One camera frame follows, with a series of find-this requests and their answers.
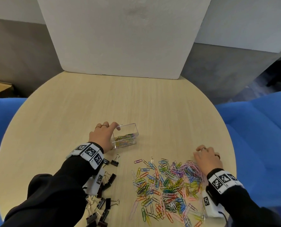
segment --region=person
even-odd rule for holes
[[[112,149],[112,133],[118,124],[108,122],[97,124],[90,132],[88,142],[97,146],[102,153]],[[195,160],[210,179],[223,170],[220,155],[212,147],[199,146],[194,153]],[[94,169],[80,155],[67,158],[54,175],[39,174],[33,177],[28,186],[27,199],[12,208],[5,217],[2,227],[18,226],[74,226],[82,218],[87,205],[87,194],[83,185],[100,170],[102,162]],[[271,210],[260,208],[250,198],[242,186],[232,186],[222,194],[209,182],[211,194],[224,206],[234,221],[234,226],[273,226],[281,227],[281,219]]]

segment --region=white board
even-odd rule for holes
[[[38,0],[62,68],[177,79],[211,0]]]
[[[0,0],[0,19],[45,24],[37,0]]]
[[[281,0],[212,0],[195,42],[279,53]]]

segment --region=wooden table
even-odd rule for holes
[[[26,199],[34,175],[54,174],[66,155],[88,141],[97,123],[136,123],[136,145],[112,150],[120,154],[119,166],[106,166],[117,175],[105,197],[119,199],[106,219],[109,226],[147,226],[140,207],[129,215],[136,194],[131,169],[137,159],[151,156],[185,162],[201,144],[221,154],[224,168],[236,175],[233,145],[228,130],[213,104],[188,80],[86,75],[63,72],[36,90],[11,121],[0,147],[0,213]],[[77,226],[85,227],[84,217]],[[224,226],[223,219],[207,219],[205,226]],[[154,226],[181,226],[174,221],[155,221]]]

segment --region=table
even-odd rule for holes
[[[112,150],[108,160],[120,154],[119,166],[106,166],[117,175],[105,197],[119,199],[106,219],[109,226],[147,226],[137,210],[129,215],[136,194],[131,169],[134,160],[151,156],[185,162],[201,144],[213,146],[224,168],[236,175],[235,154],[228,130],[213,104],[188,80],[87,75],[62,72],[36,90],[11,121],[0,147],[0,213],[2,218],[26,199],[36,174],[54,174],[66,155],[97,123],[135,122],[136,145]],[[77,224],[85,227],[84,217]],[[155,221],[154,226],[181,226]],[[207,219],[205,226],[224,226],[223,219]]]

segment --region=black sweater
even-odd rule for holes
[[[94,170],[82,157],[71,156],[55,175],[34,176],[28,187],[27,200],[9,211],[2,227],[73,227],[86,207],[87,195],[82,187],[100,168],[101,165]],[[208,179],[220,170],[211,171]],[[241,186],[230,187],[222,195],[216,190],[212,193],[233,218],[235,226],[281,227],[279,216],[257,206]]]

